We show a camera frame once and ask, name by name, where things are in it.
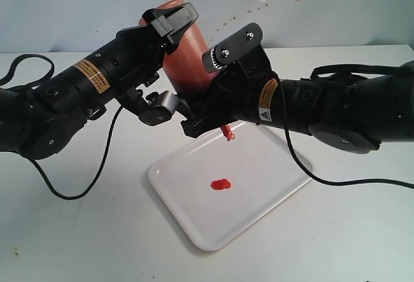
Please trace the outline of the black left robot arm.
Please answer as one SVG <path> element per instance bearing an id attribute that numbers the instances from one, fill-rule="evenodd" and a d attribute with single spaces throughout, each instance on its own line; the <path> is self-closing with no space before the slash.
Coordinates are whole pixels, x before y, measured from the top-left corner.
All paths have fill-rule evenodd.
<path id="1" fill-rule="evenodd" d="M 41 160 L 60 152 L 89 120 L 101 117 L 106 104 L 117 100 L 147 125 L 169 120 L 178 98 L 170 92 L 143 97 L 166 54 L 197 20 L 190 3 L 143 14 L 145 25 L 120 30 L 116 37 L 84 59 L 56 74 L 9 87 L 18 56 L 1 79 L 1 150 Z"/>

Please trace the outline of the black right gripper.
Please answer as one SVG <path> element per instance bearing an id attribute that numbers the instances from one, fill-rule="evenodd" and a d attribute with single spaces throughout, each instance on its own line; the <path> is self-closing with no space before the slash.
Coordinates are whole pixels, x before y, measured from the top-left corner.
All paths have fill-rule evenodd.
<path id="1" fill-rule="evenodd" d="M 188 99 L 190 115 L 181 122 L 184 134 L 197 138 L 236 120 L 269 124 L 278 76 L 258 45 L 224 67 L 208 88 Z"/>

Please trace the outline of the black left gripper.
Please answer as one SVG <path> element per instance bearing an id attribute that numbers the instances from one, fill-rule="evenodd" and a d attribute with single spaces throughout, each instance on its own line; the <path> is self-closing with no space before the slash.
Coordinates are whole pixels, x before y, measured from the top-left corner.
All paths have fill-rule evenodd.
<path id="1" fill-rule="evenodd" d="M 79 78 L 74 84 L 82 95 L 89 120 L 99 118 L 105 105 L 138 86 L 159 79 L 166 38 L 180 39 L 199 14 L 191 3 L 171 8 L 152 8 L 142 19 L 146 26 L 125 28 L 95 52 L 74 64 Z"/>

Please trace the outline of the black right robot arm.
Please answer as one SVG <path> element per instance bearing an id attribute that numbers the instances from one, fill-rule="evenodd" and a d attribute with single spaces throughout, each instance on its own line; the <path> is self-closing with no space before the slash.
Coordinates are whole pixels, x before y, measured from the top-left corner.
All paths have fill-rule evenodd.
<path id="1" fill-rule="evenodd" d="M 413 63 L 326 65 L 309 78 L 284 80 L 257 46 L 224 65 L 190 109 L 182 128 L 192 138 L 241 120 L 365 154 L 413 140 Z"/>

